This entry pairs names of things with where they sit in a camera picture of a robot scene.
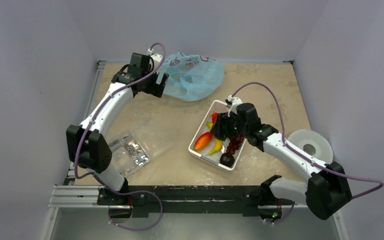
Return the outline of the dark purple fake plum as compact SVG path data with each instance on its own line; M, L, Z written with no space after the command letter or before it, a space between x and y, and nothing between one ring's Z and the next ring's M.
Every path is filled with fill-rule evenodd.
M219 158L219 163L227 168L232 168L235 161L235 157L227 152L222 153Z

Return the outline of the dark red grape bunch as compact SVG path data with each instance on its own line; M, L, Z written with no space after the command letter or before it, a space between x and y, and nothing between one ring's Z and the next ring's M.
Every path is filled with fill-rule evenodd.
M225 152L227 154L233 156L235 154L235 152L241 148L244 139L245 139L245 137L241 134L230 137L229 138L229 144L228 144Z

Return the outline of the red orange fake fruit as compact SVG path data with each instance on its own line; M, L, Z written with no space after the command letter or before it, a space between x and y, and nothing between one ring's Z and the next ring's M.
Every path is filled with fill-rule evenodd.
M212 138L213 138L213 135L209 131L203 133L196 139L193 149L197 152L203 150L208 146Z

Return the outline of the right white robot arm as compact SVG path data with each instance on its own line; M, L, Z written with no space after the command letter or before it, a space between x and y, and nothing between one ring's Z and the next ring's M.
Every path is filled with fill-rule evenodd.
M327 220L352 200L344 168L325 163L285 140L275 127L261 122L252 103L241 103L232 112L218 113L211 134L218 140L244 137L298 174L303 181L274 175L260 185L259 200L268 204L285 199L303 204L319 219Z

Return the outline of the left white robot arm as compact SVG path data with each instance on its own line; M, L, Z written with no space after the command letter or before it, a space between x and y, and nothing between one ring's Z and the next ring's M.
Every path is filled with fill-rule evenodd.
M96 108L78 125L66 129L69 160L77 180L96 178L110 190L109 197L118 205L129 199L127 179L112 165L112 151L106 141L114 121L123 108L138 94L161 98L168 74L160 73L164 54L134 52L129 64L112 78L108 90Z

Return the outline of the light blue plastic bag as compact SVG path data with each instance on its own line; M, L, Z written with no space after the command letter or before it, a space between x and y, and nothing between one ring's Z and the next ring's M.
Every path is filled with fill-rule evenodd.
M225 77L221 61L183 52L169 55L159 71L168 74L163 93L185 102L208 97L222 85Z

